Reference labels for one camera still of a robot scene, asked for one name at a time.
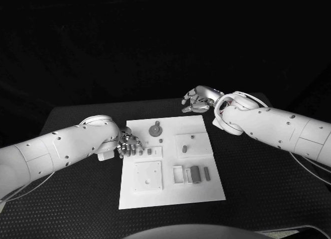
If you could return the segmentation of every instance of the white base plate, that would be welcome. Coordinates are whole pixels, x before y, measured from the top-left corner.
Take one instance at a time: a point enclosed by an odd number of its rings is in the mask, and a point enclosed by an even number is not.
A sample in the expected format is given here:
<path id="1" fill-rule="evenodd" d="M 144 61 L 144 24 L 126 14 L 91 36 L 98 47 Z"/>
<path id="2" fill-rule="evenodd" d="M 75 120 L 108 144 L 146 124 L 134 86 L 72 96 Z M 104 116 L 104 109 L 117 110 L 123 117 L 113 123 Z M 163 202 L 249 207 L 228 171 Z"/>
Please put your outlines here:
<path id="1" fill-rule="evenodd" d="M 163 133 L 159 137 L 153 137 L 149 134 L 149 129 L 154 125 L 156 121 L 160 121 L 160 126 L 163 128 Z M 212 151 L 209 138 L 205 138 L 206 134 L 199 134 L 206 133 L 203 117 L 186 116 L 160 119 L 131 120 L 127 121 L 127 126 L 131 128 L 133 134 L 141 139 L 146 151 L 143 152 L 141 156 L 137 152 L 134 156 L 124 157 L 118 209 L 143 208 L 225 200 L 226 197 L 216 167 L 216 161 L 213 154 L 209 153 Z M 196 153 L 196 155 L 186 158 L 177 155 L 179 141 L 176 136 L 179 137 L 180 134 L 187 134 L 187 136 L 182 136 L 186 138 L 186 140 L 189 137 L 189 155 L 192 146 L 196 144 L 196 142 L 203 140 L 203 138 L 205 141 L 208 141 L 208 144 L 205 144 L 203 146 L 205 151 L 200 151 L 199 153 Z M 147 148 L 157 148 L 162 153 L 159 153 L 157 151 L 157 155 L 147 155 Z M 163 190 L 141 191 L 136 193 L 136 163 L 156 161 L 162 162 Z M 173 166 L 183 167 L 183 185 L 174 184 Z M 199 184 L 187 183 L 185 173 L 186 168 L 190 168 L 192 166 L 199 166 L 200 169 L 202 183 Z M 209 167 L 210 181 L 206 181 L 203 170 L 205 167 Z"/>

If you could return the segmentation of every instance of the gray cylinder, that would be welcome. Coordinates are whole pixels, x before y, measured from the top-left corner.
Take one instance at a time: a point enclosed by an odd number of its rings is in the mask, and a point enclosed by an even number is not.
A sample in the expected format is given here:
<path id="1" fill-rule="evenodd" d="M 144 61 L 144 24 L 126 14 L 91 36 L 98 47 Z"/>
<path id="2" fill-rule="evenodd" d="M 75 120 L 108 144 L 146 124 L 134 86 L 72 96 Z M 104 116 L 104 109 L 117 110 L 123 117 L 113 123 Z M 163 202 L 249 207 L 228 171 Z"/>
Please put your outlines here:
<path id="1" fill-rule="evenodd" d="M 190 167 L 190 174 L 192 174 L 193 183 L 200 183 L 202 182 L 202 176 L 200 176 L 199 166 Z"/>

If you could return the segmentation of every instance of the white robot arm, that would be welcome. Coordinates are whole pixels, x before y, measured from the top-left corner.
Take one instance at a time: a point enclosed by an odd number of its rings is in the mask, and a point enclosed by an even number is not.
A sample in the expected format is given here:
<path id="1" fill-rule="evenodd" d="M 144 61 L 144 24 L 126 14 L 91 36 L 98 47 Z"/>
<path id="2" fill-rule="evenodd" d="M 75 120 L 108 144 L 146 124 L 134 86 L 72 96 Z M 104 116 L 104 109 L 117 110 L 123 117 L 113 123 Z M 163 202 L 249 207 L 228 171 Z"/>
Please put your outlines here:
<path id="1" fill-rule="evenodd" d="M 225 95 L 197 86 L 183 98 L 182 104 L 187 99 L 192 103 L 183 112 L 203 113 L 213 106 L 218 128 L 233 135 L 245 132 L 255 140 L 331 167 L 331 123 L 275 108 L 261 108 L 254 101 L 259 100 L 246 95 L 242 92 Z"/>
<path id="2" fill-rule="evenodd" d="M 87 118 L 80 125 L 0 148 L 0 199 L 23 185 L 72 165 L 91 154 L 98 159 L 136 154 L 144 149 L 130 128 L 118 129 L 110 116 Z"/>

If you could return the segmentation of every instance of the black background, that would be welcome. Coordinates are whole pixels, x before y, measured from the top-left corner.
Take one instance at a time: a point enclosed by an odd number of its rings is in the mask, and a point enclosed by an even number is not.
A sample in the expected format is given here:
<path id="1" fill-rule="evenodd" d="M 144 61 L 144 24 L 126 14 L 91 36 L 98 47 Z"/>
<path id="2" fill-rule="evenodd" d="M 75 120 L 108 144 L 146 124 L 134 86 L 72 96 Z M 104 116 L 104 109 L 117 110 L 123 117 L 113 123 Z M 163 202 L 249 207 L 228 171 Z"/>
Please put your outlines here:
<path id="1" fill-rule="evenodd" d="M 197 85 L 262 92 L 275 108 L 331 121 L 327 9 L 0 4 L 0 147 L 38 136 L 54 107 L 177 98 Z"/>

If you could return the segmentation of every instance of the table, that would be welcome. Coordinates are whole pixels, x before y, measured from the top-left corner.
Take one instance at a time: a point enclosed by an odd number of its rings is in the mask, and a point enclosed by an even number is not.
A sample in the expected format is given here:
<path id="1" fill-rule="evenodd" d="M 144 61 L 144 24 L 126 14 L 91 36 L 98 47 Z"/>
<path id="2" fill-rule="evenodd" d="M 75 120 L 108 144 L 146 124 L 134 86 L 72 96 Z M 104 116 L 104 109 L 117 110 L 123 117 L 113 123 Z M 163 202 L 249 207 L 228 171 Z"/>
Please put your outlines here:
<path id="1" fill-rule="evenodd" d="M 264 94 L 251 94 L 271 105 Z M 164 99 L 58 107 L 41 135 L 94 115 L 110 115 L 118 126 L 127 120 L 196 115 L 182 113 L 180 102 Z M 324 183 L 285 151 L 246 134 L 219 130 L 212 125 L 212 110 L 203 119 L 226 201 L 118 210 L 123 160 L 117 153 L 103 162 L 92 155 L 6 204 L 0 238 L 123 238 L 177 224 L 226 225 L 259 232 L 307 226 L 331 237 L 331 194 Z"/>

